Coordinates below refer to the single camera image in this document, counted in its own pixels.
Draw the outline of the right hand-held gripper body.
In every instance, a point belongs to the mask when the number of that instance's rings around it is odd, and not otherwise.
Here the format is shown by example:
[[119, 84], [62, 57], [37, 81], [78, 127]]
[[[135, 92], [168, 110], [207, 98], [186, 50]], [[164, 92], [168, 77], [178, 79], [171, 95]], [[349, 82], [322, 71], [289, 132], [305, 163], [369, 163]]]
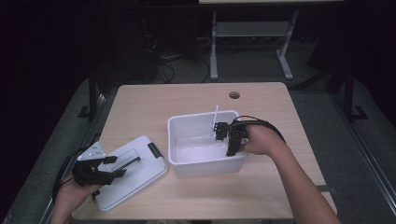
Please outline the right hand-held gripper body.
[[233, 118], [231, 121], [218, 120], [219, 107], [215, 107], [214, 118], [212, 121], [212, 132], [216, 141], [228, 139], [229, 147], [240, 147], [244, 139], [248, 138], [246, 131], [247, 123], [241, 120], [241, 116]]

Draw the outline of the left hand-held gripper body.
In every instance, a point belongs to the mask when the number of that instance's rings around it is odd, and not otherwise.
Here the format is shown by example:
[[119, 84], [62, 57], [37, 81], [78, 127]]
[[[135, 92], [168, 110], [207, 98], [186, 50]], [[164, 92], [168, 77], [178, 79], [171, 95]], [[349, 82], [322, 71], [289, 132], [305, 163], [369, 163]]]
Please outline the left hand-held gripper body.
[[72, 169], [75, 181], [82, 187], [90, 185], [110, 185], [115, 176], [113, 173], [100, 171], [98, 167], [108, 155], [99, 142], [93, 143], [82, 152]]

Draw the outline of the white storage box lid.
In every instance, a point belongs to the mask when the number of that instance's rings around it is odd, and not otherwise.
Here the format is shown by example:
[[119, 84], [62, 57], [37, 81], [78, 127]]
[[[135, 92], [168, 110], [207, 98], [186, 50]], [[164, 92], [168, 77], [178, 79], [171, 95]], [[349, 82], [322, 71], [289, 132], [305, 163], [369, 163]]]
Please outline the white storage box lid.
[[100, 164], [103, 172], [125, 170], [123, 177], [115, 178], [110, 185], [100, 188], [95, 202], [101, 211], [108, 212], [134, 196], [167, 172], [168, 165], [160, 150], [145, 135], [110, 153], [118, 159], [114, 163]]

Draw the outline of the white plastic storage box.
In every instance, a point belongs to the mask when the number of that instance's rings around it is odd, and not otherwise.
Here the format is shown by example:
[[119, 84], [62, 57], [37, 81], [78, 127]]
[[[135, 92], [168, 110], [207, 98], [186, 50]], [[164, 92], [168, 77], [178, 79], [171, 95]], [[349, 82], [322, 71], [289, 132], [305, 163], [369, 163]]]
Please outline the white plastic storage box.
[[216, 139], [216, 122], [231, 123], [233, 110], [174, 116], [168, 120], [168, 160], [179, 178], [238, 172], [246, 152], [227, 157], [228, 139]]

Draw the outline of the person's left hand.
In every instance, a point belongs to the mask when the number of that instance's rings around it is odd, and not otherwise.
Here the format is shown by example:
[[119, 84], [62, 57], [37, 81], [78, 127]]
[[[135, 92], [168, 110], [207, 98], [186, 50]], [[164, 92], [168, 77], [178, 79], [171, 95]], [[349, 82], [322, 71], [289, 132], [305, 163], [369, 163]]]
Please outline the person's left hand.
[[88, 197], [101, 188], [100, 185], [80, 186], [72, 175], [67, 175], [58, 190], [52, 216], [72, 216]]

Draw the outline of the person's right hand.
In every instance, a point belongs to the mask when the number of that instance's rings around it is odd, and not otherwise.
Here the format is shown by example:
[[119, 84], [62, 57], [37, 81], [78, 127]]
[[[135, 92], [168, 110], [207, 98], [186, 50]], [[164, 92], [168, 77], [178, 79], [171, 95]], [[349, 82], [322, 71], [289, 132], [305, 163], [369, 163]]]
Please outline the person's right hand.
[[281, 140], [275, 131], [260, 125], [247, 126], [248, 140], [240, 147], [241, 151], [255, 155], [266, 155], [270, 158], [288, 152], [290, 148]]

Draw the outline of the black metal post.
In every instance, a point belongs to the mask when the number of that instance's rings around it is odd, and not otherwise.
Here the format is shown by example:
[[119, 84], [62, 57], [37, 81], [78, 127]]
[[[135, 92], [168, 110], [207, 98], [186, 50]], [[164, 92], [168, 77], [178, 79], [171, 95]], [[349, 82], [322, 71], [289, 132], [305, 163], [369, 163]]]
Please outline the black metal post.
[[98, 88], [96, 85], [96, 79], [94, 73], [90, 73], [88, 78], [89, 84], [89, 104], [83, 106], [79, 113], [79, 118], [88, 118], [93, 120], [97, 114], [97, 99], [98, 99]]
[[353, 123], [357, 119], [368, 119], [361, 106], [353, 105], [354, 77], [350, 68], [346, 70], [345, 75], [345, 95], [344, 95], [344, 113], [349, 122]]

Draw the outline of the grey metal desk frame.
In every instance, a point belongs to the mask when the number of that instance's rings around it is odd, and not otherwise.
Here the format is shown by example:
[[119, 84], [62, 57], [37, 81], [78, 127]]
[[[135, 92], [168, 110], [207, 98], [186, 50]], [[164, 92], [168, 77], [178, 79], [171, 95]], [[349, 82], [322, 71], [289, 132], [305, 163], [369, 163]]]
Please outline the grey metal desk frame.
[[293, 80], [286, 53], [298, 15], [299, 11], [294, 10], [288, 21], [217, 21], [217, 12], [213, 12], [211, 50], [209, 53], [210, 78], [212, 80], [219, 78], [217, 61], [218, 37], [283, 37], [283, 45], [276, 50], [276, 56], [285, 79]]

